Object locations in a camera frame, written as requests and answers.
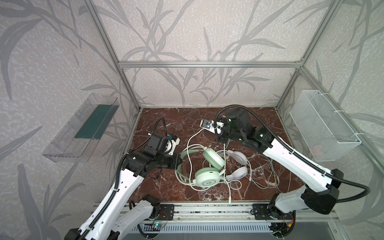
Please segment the mint green headphones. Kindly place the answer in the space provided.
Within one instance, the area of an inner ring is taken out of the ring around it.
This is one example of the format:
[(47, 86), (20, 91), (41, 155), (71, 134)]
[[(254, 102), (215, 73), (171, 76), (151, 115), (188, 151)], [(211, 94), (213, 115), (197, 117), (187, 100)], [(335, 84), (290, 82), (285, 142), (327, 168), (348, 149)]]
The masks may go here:
[(175, 175), (178, 181), (193, 190), (203, 192), (217, 184), (223, 179), (225, 172), (226, 161), (212, 148), (204, 147), (199, 144), (193, 144), (184, 149), (180, 154), (181, 159), (188, 157), (190, 160), (191, 154), (202, 153), (205, 160), (210, 164), (210, 167), (203, 167), (195, 173), (195, 178), (192, 180), (190, 176), (186, 177), (182, 174), (181, 165), (175, 170)]

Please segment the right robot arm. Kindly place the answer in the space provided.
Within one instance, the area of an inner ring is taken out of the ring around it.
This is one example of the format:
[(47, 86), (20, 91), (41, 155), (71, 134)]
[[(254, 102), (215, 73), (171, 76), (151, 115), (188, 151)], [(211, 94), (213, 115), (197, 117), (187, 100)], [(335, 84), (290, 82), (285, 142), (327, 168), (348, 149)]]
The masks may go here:
[(271, 214), (311, 209), (327, 215), (336, 204), (359, 200), (371, 189), (344, 179), (338, 169), (322, 167), (287, 144), (251, 109), (241, 105), (222, 108), (213, 120), (218, 140), (239, 141), (268, 157), (299, 177), (304, 185), (285, 194), (275, 194), (268, 209)]

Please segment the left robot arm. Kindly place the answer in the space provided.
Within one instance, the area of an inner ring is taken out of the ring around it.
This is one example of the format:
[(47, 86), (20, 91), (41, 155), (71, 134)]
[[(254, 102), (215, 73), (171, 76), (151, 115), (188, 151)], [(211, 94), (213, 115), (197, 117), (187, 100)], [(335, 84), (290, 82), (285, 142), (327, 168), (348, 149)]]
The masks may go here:
[(181, 163), (175, 153), (180, 139), (176, 135), (151, 134), (142, 151), (123, 155), (115, 182), (91, 216), (78, 228), (71, 229), (66, 240), (121, 240), (129, 231), (159, 212), (160, 201), (150, 195), (120, 216), (131, 195), (154, 169), (175, 170)]

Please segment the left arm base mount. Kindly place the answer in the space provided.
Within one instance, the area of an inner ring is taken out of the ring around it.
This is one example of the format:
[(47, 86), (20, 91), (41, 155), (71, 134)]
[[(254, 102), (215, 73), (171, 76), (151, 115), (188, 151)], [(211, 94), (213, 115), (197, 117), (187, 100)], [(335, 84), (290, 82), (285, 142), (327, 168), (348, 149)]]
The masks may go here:
[(175, 214), (174, 204), (160, 204), (154, 207), (152, 215), (147, 220), (172, 221)]

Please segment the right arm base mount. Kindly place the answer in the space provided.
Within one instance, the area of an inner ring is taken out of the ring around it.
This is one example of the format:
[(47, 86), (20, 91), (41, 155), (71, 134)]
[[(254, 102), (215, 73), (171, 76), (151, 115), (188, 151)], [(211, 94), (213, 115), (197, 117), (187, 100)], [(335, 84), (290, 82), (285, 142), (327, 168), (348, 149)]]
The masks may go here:
[(255, 220), (264, 221), (289, 221), (296, 219), (296, 212), (283, 213), (279, 210), (270, 210), (269, 204), (252, 204), (251, 215), (255, 217)]

